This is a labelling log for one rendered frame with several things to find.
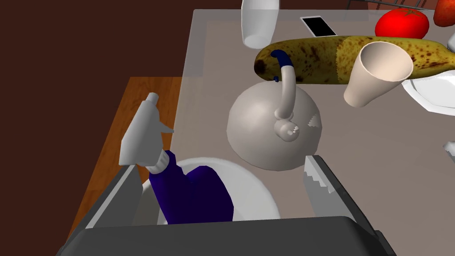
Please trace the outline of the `black smartphone white frame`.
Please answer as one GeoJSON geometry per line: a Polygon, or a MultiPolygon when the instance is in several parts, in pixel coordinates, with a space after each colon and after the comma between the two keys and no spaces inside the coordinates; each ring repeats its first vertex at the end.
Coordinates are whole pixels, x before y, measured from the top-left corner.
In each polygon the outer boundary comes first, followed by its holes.
{"type": "Polygon", "coordinates": [[[337,36],[321,16],[300,17],[300,20],[314,37],[337,36]]]}

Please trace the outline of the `spotted yellow banana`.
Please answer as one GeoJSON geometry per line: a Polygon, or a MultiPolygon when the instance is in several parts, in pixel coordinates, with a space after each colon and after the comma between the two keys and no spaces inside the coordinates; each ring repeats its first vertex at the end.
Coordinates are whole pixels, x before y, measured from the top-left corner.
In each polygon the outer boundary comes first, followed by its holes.
{"type": "Polygon", "coordinates": [[[396,37],[329,36],[272,43],[255,57],[254,71],[267,81],[281,77],[279,62],[271,56],[272,51],[279,49],[290,57],[298,84],[347,84],[361,48],[376,41],[396,44],[410,55],[414,65],[411,79],[455,70],[455,53],[439,42],[396,37]]]}

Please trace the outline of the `beige paper cup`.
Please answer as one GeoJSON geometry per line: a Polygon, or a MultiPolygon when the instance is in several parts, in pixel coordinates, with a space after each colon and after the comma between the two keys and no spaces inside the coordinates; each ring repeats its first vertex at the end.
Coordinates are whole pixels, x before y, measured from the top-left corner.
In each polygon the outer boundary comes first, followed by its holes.
{"type": "Polygon", "coordinates": [[[412,74],[413,67],[409,54],[395,44],[366,44],[355,60],[343,95],[345,102],[356,108],[366,106],[401,84],[412,74]]]}

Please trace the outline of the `red apple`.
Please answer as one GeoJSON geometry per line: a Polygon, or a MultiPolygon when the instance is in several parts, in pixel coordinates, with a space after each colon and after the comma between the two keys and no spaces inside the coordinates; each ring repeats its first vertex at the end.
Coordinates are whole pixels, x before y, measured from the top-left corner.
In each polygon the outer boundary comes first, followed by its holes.
{"type": "Polygon", "coordinates": [[[455,25],[455,0],[438,0],[433,21],[439,27],[455,25]]]}

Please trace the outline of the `white bowl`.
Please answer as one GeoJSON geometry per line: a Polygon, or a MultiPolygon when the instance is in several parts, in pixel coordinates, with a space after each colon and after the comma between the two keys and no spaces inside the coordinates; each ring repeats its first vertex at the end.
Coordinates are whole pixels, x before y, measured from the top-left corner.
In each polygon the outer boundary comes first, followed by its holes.
{"type": "MultiPolygon", "coordinates": [[[[209,166],[223,181],[234,205],[234,221],[279,219],[278,207],[264,184],[244,167],[219,158],[197,157],[177,162],[184,173],[209,166]]],[[[161,225],[167,221],[159,208],[149,180],[143,184],[133,225],[161,225]]]]}

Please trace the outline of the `red tomato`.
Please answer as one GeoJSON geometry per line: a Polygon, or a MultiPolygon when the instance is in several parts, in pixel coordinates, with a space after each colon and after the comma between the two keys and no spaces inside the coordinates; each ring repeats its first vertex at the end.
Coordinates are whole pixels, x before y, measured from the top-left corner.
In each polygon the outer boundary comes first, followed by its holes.
{"type": "Polygon", "coordinates": [[[421,11],[398,8],[382,15],[375,26],[375,35],[422,39],[428,33],[430,23],[421,11]]]}

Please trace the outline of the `white tall cup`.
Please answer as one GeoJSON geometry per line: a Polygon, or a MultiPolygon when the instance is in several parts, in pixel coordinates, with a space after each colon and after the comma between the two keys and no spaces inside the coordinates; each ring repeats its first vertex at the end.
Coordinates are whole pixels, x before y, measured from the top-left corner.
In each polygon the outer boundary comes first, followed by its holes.
{"type": "Polygon", "coordinates": [[[271,43],[280,8],[280,0],[242,0],[241,29],[243,43],[263,49],[271,43]]]}

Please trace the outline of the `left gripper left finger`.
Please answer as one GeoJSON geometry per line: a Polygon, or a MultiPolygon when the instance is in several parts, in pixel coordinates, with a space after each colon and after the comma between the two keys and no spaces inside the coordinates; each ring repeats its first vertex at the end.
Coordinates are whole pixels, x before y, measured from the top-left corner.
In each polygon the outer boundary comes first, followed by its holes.
{"type": "Polygon", "coordinates": [[[137,166],[127,166],[85,228],[131,226],[142,193],[143,186],[137,166]]]}

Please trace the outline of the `blue spray bottle grey trigger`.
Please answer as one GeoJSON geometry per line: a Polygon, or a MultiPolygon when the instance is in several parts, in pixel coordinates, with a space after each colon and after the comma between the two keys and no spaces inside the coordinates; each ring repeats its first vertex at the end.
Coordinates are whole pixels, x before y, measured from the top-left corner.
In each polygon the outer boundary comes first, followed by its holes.
{"type": "Polygon", "coordinates": [[[234,206],[220,177],[209,166],[184,173],[175,154],[163,149],[162,134],[172,129],[160,122],[158,94],[141,102],[121,141],[120,165],[139,165],[168,224],[228,222],[234,206]]]}

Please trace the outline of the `white plate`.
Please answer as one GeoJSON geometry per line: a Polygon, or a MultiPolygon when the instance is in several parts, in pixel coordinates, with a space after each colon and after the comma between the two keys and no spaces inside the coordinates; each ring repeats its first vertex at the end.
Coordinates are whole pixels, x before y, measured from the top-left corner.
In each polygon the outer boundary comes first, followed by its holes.
{"type": "Polygon", "coordinates": [[[427,111],[455,116],[455,70],[404,80],[402,86],[427,111]]]}

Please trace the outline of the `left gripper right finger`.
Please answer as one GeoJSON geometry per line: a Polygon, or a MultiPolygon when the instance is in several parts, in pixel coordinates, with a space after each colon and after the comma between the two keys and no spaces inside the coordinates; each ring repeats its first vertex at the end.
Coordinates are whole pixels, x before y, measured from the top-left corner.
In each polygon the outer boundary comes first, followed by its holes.
{"type": "Polygon", "coordinates": [[[367,217],[321,156],[305,157],[303,184],[316,217],[345,216],[369,234],[377,235],[367,217]]]}

